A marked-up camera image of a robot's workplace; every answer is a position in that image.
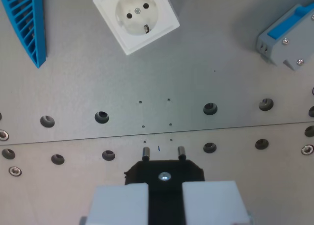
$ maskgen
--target blue terminal block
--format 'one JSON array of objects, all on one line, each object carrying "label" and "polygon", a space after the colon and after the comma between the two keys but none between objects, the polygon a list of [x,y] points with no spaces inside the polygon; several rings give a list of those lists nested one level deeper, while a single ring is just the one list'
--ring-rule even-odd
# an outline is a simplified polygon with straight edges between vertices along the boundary
[{"label": "blue terminal block", "polygon": [[297,70],[314,53],[313,31],[314,3],[298,4],[258,37],[257,50],[272,63]]},{"label": "blue terminal block", "polygon": [[46,61],[43,0],[1,0],[24,49],[37,68]]}]

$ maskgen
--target screw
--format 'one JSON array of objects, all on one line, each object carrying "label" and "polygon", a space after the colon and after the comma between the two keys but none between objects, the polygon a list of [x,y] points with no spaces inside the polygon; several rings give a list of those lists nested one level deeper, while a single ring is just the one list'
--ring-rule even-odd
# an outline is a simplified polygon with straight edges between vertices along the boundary
[{"label": "screw", "polygon": [[312,145],[305,145],[302,150],[302,154],[304,155],[310,155],[313,153],[313,146]]},{"label": "screw", "polygon": [[171,174],[169,174],[168,172],[162,172],[158,175],[158,178],[161,181],[168,181],[171,179]]},{"label": "screw", "polygon": [[135,12],[136,14],[140,14],[140,13],[141,13],[141,10],[140,10],[139,8],[136,8],[136,9],[134,10],[134,12]]},{"label": "screw", "polygon": [[296,64],[298,64],[299,66],[302,66],[304,64],[304,60],[303,59],[299,59]]},{"label": "screw", "polygon": [[18,167],[10,167],[9,169],[9,173],[12,175],[12,176],[15,176],[15,177],[18,177],[22,174],[22,170]]},{"label": "screw", "polygon": [[285,38],[285,39],[283,40],[283,45],[287,45],[287,44],[289,44],[289,40],[288,40],[288,38]]},{"label": "screw", "polygon": [[6,141],[8,139],[9,139],[9,134],[4,130],[0,130],[0,141]]}]

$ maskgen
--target mounting hole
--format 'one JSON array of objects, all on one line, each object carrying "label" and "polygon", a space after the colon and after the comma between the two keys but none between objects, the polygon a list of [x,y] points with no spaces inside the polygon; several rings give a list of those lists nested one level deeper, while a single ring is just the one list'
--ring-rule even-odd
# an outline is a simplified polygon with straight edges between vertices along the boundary
[{"label": "mounting hole", "polygon": [[11,149],[3,149],[2,155],[5,159],[12,160],[15,158],[15,152]]},{"label": "mounting hole", "polygon": [[40,118],[40,123],[43,127],[51,128],[54,126],[55,122],[51,116],[43,116]]},{"label": "mounting hole", "polygon": [[262,111],[269,111],[274,106],[274,101],[272,99],[263,99],[260,104],[259,108]]},{"label": "mounting hole", "polygon": [[268,147],[269,142],[266,139],[259,139],[256,143],[255,143],[255,147],[258,150],[264,150]]},{"label": "mounting hole", "polygon": [[64,157],[62,155],[56,154],[51,157],[51,161],[56,165],[62,165],[64,163]]},{"label": "mounting hole", "polygon": [[306,145],[301,150],[303,155],[310,155],[313,153],[313,145]]},{"label": "mounting hole", "polygon": [[304,131],[304,134],[307,137],[314,137],[314,125],[307,127]]},{"label": "mounting hole", "polygon": [[102,156],[103,156],[103,159],[106,161],[111,161],[116,157],[115,153],[111,150],[105,150]]},{"label": "mounting hole", "polygon": [[203,147],[203,150],[206,153],[213,153],[217,150],[217,146],[215,143],[206,143]]},{"label": "mounting hole", "polygon": [[314,106],[309,109],[309,116],[314,117]]},{"label": "mounting hole", "polygon": [[215,103],[212,103],[212,102],[207,103],[207,104],[204,106],[204,109],[203,109],[204,113],[205,113],[206,115],[209,115],[209,116],[215,114],[215,113],[217,112],[217,110],[218,110],[217,105],[216,105]]},{"label": "mounting hole", "polygon": [[105,124],[109,121],[109,116],[103,111],[99,111],[95,114],[95,120],[100,124]]}]

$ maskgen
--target white electrical outlet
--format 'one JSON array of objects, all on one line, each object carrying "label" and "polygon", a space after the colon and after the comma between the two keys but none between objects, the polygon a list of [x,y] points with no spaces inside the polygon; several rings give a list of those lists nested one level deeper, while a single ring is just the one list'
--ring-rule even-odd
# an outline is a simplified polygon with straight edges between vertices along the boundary
[{"label": "white electrical outlet", "polygon": [[180,26],[169,0],[93,0],[129,55]]}]

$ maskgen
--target gray metal plate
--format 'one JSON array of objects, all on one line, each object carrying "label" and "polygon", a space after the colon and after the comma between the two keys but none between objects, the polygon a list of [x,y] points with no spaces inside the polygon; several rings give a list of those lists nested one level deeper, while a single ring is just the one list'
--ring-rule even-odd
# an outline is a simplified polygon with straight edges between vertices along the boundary
[{"label": "gray metal plate", "polygon": [[[0,155],[0,224],[79,225],[89,213],[96,186],[124,184],[123,172],[141,159],[144,146],[150,147],[152,160],[176,159],[177,147],[185,146],[187,158],[204,169],[207,181],[236,181],[257,225],[309,225],[313,223],[314,154],[301,154],[304,145],[314,143],[304,135],[309,125],[13,145],[15,159]],[[267,149],[255,148],[260,138],[269,141]],[[205,153],[207,142],[216,143],[217,151]],[[116,158],[104,161],[104,150],[114,151]],[[53,154],[63,155],[65,163],[53,164]],[[22,175],[11,176],[11,166],[20,167]]]},{"label": "gray metal plate", "polygon": [[[10,135],[0,145],[311,121],[314,59],[294,72],[254,47],[312,0],[170,0],[181,26],[130,56],[92,0],[44,1],[48,58],[39,70],[0,6],[0,129]],[[268,112],[258,108],[264,98],[275,102]],[[218,106],[213,116],[203,113],[208,102]],[[107,124],[95,122],[98,111]],[[40,125],[44,115],[53,128]]]}]

